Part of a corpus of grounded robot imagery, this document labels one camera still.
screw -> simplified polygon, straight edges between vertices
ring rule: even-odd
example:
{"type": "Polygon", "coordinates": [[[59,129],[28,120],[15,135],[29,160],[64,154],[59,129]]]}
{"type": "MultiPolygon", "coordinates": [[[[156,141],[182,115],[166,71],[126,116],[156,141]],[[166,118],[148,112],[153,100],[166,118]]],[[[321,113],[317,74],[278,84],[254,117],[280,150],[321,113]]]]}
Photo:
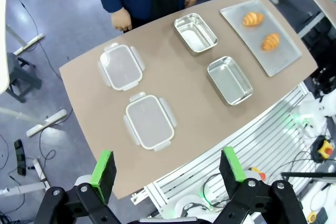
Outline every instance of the screw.
{"type": "Polygon", "coordinates": [[[82,186],[80,188],[80,190],[84,193],[84,192],[86,192],[88,190],[88,187],[87,186],[82,186]]]}
{"type": "Polygon", "coordinates": [[[283,183],[278,183],[278,184],[277,184],[277,187],[278,187],[279,189],[284,189],[285,185],[284,185],[283,183]]]}
{"type": "Polygon", "coordinates": [[[250,187],[255,187],[256,186],[256,183],[253,180],[250,180],[247,184],[250,187]]]}

plastic food container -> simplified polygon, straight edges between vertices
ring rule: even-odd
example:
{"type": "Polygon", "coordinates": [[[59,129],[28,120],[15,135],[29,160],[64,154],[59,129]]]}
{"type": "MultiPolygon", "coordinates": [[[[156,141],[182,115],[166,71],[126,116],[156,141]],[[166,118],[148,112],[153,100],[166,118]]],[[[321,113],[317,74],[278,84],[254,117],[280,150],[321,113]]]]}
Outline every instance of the plastic food container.
{"type": "Polygon", "coordinates": [[[130,99],[124,122],[136,145],[155,151],[170,145],[177,126],[167,102],[144,92],[130,99]]]}
{"type": "Polygon", "coordinates": [[[98,69],[106,85],[125,91],[138,85],[145,66],[134,47],[114,43],[100,56],[98,69]]]}

white table leg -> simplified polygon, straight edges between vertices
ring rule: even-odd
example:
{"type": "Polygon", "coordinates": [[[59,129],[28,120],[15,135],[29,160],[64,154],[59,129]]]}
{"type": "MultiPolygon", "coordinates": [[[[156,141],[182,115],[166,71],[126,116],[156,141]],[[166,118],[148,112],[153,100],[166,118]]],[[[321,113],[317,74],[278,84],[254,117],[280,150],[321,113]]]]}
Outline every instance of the white table leg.
{"type": "Polygon", "coordinates": [[[27,122],[37,123],[37,125],[35,125],[34,127],[32,127],[30,130],[26,132],[28,137],[35,135],[39,131],[45,129],[46,127],[49,127],[50,125],[56,123],[57,121],[59,121],[60,119],[62,119],[64,116],[67,115],[67,111],[65,109],[62,109],[58,111],[56,114],[48,117],[47,119],[40,120],[30,115],[24,114],[22,112],[17,112],[14,110],[3,108],[3,107],[0,107],[0,113],[13,116],[16,119],[25,120],[27,122]]]}
{"type": "Polygon", "coordinates": [[[303,38],[310,30],[318,24],[325,17],[324,13],[321,12],[317,15],[311,22],[309,22],[301,31],[298,32],[300,38],[303,38]]]}
{"type": "Polygon", "coordinates": [[[5,189],[0,190],[0,197],[21,195],[43,189],[44,191],[47,191],[50,188],[50,185],[37,159],[33,160],[33,165],[35,167],[35,171],[37,172],[40,182],[22,186],[15,186],[13,188],[6,187],[5,189]]]}
{"type": "Polygon", "coordinates": [[[58,111],[56,114],[45,119],[44,124],[37,124],[34,127],[32,127],[30,130],[28,130],[26,132],[27,136],[31,137],[35,135],[39,131],[45,129],[46,127],[49,127],[53,123],[56,123],[58,120],[62,119],[66,115],[67,115],[67,111],[65,109],[58,111]]]}
{"type": "Polygon", "coordinates": [[[19,34],[17,34],[11,27],[9,27],[8,25],[6,25],[6,30],[9,34],[11,34],[22,46],[17,49],[14,54],[15,55],[19,55],[21,54],[24,50],[26,50],[27,48],[29,48],[30,46],[32,46],[33,44],[35,44],[36,42],[38,42],[40,39],[42,39],[44,37],[44,34],[39,34],[38,36],[36,36],[35,38],[31,39],[28,42],[25,42],[20,36],[19,34]]]}

stainless steel container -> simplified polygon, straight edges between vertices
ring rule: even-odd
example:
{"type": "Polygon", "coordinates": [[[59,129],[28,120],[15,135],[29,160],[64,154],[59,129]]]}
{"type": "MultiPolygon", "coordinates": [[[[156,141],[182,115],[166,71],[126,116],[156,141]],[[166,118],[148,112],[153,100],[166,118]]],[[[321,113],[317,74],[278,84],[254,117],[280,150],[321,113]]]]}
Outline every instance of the stainless steel container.
{"type": "Polygon", "coordinates": [[[275,75],[301,57],[300,49],[260,0],[247,1],[220,11],[249,47],[267,75],[275,75]],[[262,13],[265,18],[256,27],[246,27],[243,25],[243,19],[249,12],[262,13]],[[279,34],[279,46],[272,51],[262,50],[261,45],[266,36],[272,33],[279,34]]]}
{"type": "Polygon", "coordinates": [[[252,95],[251,84],[231,57],[210,63],[208,73],[218,95],[228,104],[237,105],[252,95]]]}
{"type": "Polygon", "coordinates": [[[217,37],[196,13],[178,18],[174,26],[190,52],[194,55],[204,52],[217,44],[217,37]]]}

black pants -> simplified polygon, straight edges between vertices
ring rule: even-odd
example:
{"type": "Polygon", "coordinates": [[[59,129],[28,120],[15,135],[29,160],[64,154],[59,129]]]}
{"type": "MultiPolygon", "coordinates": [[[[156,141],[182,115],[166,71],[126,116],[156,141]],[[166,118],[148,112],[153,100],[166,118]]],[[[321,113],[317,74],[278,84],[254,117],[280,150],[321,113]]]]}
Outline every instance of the black pants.
{"type": "Polygon", "coordinates": [[[143,19],[138,19],[138,18],[133,18],[131,17],[131,22],[132,22],[132,30],[140,27],[140,26],[143,26],[149,22],[151,22],[151,20],[143,20],[143,19]]]}

